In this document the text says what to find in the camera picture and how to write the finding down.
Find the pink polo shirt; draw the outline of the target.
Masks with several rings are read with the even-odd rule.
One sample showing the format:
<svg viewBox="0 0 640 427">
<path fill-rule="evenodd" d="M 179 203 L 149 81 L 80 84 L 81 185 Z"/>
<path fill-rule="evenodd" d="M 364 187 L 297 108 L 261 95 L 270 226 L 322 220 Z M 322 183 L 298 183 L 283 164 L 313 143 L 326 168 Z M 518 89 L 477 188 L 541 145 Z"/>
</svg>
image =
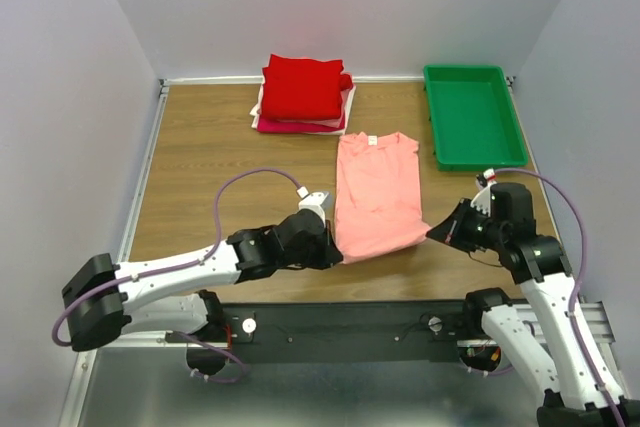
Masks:
<svg viewBox="0 0 640 427">
<path fill-rule="evenodd" d="M 420 244 L 430 226 L 423 221 L 419 142 L 400 132 L 341 136 L 334 224 L 345 264 Z"/>
</svg>

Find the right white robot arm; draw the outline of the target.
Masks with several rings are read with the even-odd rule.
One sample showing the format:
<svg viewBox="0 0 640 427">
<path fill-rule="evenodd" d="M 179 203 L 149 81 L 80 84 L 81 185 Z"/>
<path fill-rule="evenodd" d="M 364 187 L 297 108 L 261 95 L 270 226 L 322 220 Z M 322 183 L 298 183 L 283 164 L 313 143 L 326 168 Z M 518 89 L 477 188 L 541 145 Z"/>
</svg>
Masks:
<svg viewBox="0 0 640 427">
<path fill-rule="evenodd" d="M 568 258 L 556 238 L 538 233 L 526 186 L 489 180 L 427 236 L 465 253 L 495 252 L 524 294 L 542 342 L 499 288 L 469 293 L 459 318 L 467 336 L 488 335 L 506 354 L 540 402 L 539 425 L 638 425 L 639 403 L 625 396 L 599 352 Z"/>
</svg>

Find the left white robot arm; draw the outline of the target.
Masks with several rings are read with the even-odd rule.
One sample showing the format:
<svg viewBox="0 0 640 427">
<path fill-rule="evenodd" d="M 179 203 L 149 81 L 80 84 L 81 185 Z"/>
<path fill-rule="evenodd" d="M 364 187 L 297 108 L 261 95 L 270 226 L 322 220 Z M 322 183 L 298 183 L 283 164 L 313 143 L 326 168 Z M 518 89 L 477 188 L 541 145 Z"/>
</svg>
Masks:
<svg viewBox="0 0 640 427">
<path fill-rule="evenodd" d="M 116 264 L 109 254 L 91 257 L 63 287 L 64 311 L 53 341 L 75 352 L 104 347 L 128 333 L 178 330 L 201 342 L 214 340 L 220 315 L 180 302 L 160 313 L 158 302 L 207 287 L 235 285 L 279 270 L 325 270 L 343 259 L 331 224 L 303 208 L 281 223 L 235 232 L 200 250 L 151 261 Z"/>
</svg>

